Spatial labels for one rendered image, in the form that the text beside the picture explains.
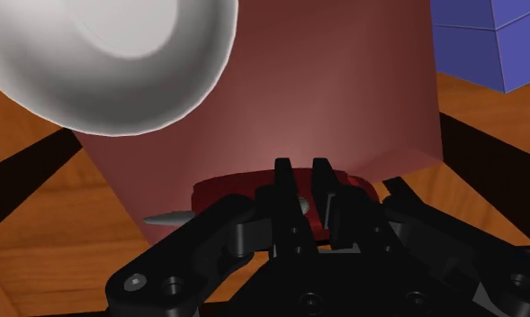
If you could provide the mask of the blue box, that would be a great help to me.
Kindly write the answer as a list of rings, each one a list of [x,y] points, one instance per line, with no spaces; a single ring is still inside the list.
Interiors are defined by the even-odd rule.
[[[530,0],[431,0],[436,70],[509,93],[530,83]]]

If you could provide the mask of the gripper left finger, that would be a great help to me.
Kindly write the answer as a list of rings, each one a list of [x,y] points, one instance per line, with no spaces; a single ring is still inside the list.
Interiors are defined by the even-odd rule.
[[[115,272],[105,294],[109,317],[195,317],[199,306],[260,249],[278,258],[318,248],[303,215],[288,158],[254,198],[226,195]]]

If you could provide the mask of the red handled grey tool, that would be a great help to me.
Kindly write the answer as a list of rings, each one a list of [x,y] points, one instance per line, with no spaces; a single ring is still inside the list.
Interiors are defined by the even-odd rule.
[[[311,192],[311,168],[294,168],[293,170],[298,195],[301,200],[301,210],[310,224],[310,232],[316,244],[320,241],[328,243],[329,231],[321,224],[319,214],[314,205]],[[191,208],[179,209],[168,213],[147,216],[144,223],[180,227],[200,214],[224,195],[239,194],[250,198],[255,197],[255,191],[260,186],[274,182],[274,171],[262,170],[247,173],[237,173],[204,180],[193,186]]]

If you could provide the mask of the dull pink flat board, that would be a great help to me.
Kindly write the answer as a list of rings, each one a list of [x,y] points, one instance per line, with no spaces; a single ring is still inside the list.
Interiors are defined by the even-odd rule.
[[[442,158],[430,0],[239,0],[229,64],[180,122],[80,134],[146,240],[147,216],[191,208],[193,186],[315,158],[376,183]]]

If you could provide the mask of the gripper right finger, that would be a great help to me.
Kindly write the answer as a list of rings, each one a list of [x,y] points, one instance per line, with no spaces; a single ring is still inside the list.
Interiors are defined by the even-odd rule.
[[[356,251],[391,282],[396,317],[530,317],[530,249],[423,203],[400,177],[374,201],[325,158],[311,193],[334,250]]]

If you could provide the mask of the white bowl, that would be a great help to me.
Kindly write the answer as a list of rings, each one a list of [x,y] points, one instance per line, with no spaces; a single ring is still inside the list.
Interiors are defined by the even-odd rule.
[[[228,64],[239,0],[0,0],[0,91],[82,133],[182,120]]]

